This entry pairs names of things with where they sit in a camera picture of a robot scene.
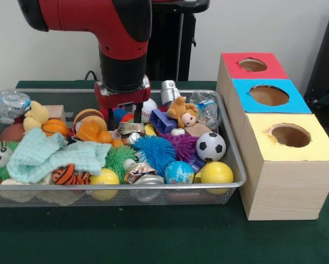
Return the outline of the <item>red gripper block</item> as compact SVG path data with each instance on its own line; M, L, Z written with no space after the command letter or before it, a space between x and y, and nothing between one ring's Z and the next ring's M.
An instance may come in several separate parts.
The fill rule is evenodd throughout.
M116 129L116 119L114 111L119 106L134 105L134 122L141 123L143 102L150 98L151 86L147 76L144 76L142 85L136 91L132 92L113 92L108 90L102 81L95 82L95 96L100 109L107 110L107 127L109 131Z

